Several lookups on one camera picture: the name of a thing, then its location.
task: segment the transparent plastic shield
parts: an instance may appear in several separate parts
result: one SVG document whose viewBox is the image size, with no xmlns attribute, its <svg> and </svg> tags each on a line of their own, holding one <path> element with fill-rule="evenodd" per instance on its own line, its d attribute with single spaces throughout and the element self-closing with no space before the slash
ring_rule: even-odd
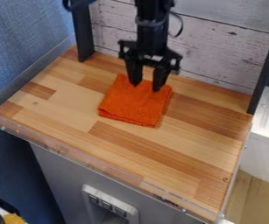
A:
<svg viewBox="0 0 269 224">
<path fill-rule="evenodd" d="M 65 63 L 71 63 L 71 65 L 78 63 L 78 62 L 70 62 L 64 61 Z M 212 186 L 210 188 L 209 193 L 206 192 L 206 197 L 208 198 L 206 203 L 204 203 L 202 199 L 195 199 L 194 197 L 184 197 L 181 193 L 181 189 L 179 191 L 174 191 L 172 187 L 169 187 L 168 179 L 164 180 L 166 183 L 162 184 L 159 181 L 149 181 L 149 179 L 145 179 L 140 177 L 139 175 L 133 174 L 133 172 L 127 171 L 122 169 L 119 165 L 114 163 L 108 163 L 98 157 L 92 156 L 94 153 L 86 151 L 85 143 L 79 147 L 73 145 L 71 142 L 66 143 L 63 139 L 54 138 L 52 133 L 48 132 L 47 130 L 37 129 L 36 124 L 30 124 L 30 122 L 21 122 L 21 120 L 14 119 L 15 113 L 19 111 L 17 105 L 8 101 L 9 98 L 16 95 L 18 90 L 22 88 L 25 84 L 29 81 L 37 79 L 42 73 L 37 72 L 37 76 L 29 76 L 27 73 L 22 73 L 10 83 L 7 87 L 1 90 L 0 92 L 0 130 L 6 131 L 16 137 L 20 137 L 25 141 L 28 141 L 32 144 L 36 144 L 48 151 L 51 151 L 58 156 L 64 157 L 72 162 L 77 163 L 78 165 L 84 166 L 89 168 L 90 170 L 100 173 L 110 179 L 114 179 L 115 181 L 122 183 L 126 186 L 129 186 L 136 191 L 139 191 L 143 194 L 148 195 L 156 200 L 159 200 L 163 203 L 166 203 L 170 207 L 177 209 L 179 213 L 183 213 L 183 215 L 189 215 L 196 218 L 199 221 L 206 222 L 206 223 L 219 223 L 223 219 L 223 210 L 225 207 L 225 203 L 227 198 L 230 195 L 231 186 L 234 183 L 234 177 L 230 176 L 224 180 L 227 182 L 227 189 L 224 191 L 223 195 L 223 205 L 214 207 L 209 204 L 209 201 L 215 201 L 215 189 L 217 191 L 221 191 L 217 188 L 217 186 Z M 64 76 L 63 73 L 58 73 L 58 75 L 63 79 L 67 80 L 67 77 Z M 74 81 L 77 77 L 72 76 L 70 74 L 69 81 Z M 54 83 L 56 79 L 53 77 L 43 77 L 41 80 L 50 79 L 50 83 L 57 85 L 58 83 Z M 71 116 L 71 114 L 61 111 L 60 114 L 67 119 Z M 239 161 L 235 164 L 235 172 L 237 171 Z"/>
<path fill-rule="evenodd" d="M 155 186 L 152 183 L 144 181 L 140 177 L 134 176 L 127 171 L 121 170 L 112 164 L 107 164 L 100 159 L 91 157 L 84 151 L 79 151 L 69 145 L 63 144 L 49 136 L 42 135 L 33 129 L 28 129 L 23 125 L 10 121 L 0 116 L 0 130 L 6 131 L 13 136 L 20 137 L 25 141 L 36 144 L 58 156 L 69 159 L 78 165 L 82 165 L 94 172 L 98 172 L 110 179 L 129 186 L 150 197 L 167 203 L 179 212 L 190 215 L 206 223 L 219 223 L 223 219 L 222 213 L 215 213 L 205 207 L 195 204 L 189 199 L 184 199 L 176 193 Z"/>
</svg>

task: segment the wood grain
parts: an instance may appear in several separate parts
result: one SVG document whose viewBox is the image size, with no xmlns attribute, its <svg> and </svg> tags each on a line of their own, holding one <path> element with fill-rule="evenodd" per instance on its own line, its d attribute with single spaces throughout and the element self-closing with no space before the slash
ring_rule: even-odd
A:
<svg viewBox="0 0 269 224">
<path fill-rule="evenodd" d="M 79 63 L 73 47 L 3 104 L 0 116 L 25 139 L 213 222 L 251 123 L 250 96 L 171 75 L 175 94 L 160 126 L 146 128 L 97 114 L 120 73 L 122 60 L 97 52 Z"/>
<path fill-rule="evenodd" d="M 239 171 L 225 215 L 236 224 L 269 223 L 269 183 Z"/>
<path fill-rule="evenodd" d="M 30 95 L 38 96 L 41 99 L 49 99 L 56 91 L 49 88 L 41 86 L 38 83 L 29 81 L 26 85 L 21 88 L 21 91 L 26 92 Z"/>
</svg>

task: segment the black robotic gripper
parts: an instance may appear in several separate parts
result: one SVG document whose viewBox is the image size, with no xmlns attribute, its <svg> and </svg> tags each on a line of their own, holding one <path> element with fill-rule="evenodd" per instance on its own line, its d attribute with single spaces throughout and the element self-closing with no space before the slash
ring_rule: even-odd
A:
<svg viewBox="0 0 269 224">
<path fill-rule="evenodd" d="M 173 0 L 136 0 L 137 41 L 119 40 L 119 58 L 124 59 L 129 81 L 135 87 L 143 79 L 143 66 L 155 67 L 152 78 L 154 92 L 166 84 L 168 75 L 180 71 L 182 56 L 167 47 L 168 23 Z"/>
</svg>

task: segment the orange cloth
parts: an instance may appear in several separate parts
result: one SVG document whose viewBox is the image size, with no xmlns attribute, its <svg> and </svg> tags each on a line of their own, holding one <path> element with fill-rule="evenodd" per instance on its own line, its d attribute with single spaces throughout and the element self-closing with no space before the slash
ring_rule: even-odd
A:
<svg viewBox="0 0 269 224">
<path fill-rule="evenodd" d="M 126 75 L 119 74 L 99 106 L 99 115 L 154 127 L 172 92 L 172 88 L 165 85 L 154 93 L 149 80 L 133 87 Z"/>
</svg>

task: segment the black metal frame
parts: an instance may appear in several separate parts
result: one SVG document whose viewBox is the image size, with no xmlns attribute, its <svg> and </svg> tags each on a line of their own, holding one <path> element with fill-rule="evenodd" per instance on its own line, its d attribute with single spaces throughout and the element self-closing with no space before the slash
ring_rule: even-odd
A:
<svg viewBox="0 0 269 224">
<path fill-rule="evenodd" d="M 72 11 L 74 21 L 74 33 L 77 41 L 78 60 L 83 62 L 95 51 L 93 32 L 91 27 L 91 18 L 88 5 L 95 0 L 68 0 L 63 1 L 67 10 Z"/>
<path fill-rule="evenodd" d="M 261 95 L 263 94 L 263 90 L 267 84 L 268 78 L 269 78 L 269 52 L 267 54 L 265 64 L 262 68 L 261 75 L 259 76 L 257 86 L 252 95 L 249 108 L 247 109 L 248 114 L 251 115 L 255 114 Z"/>
</svg>

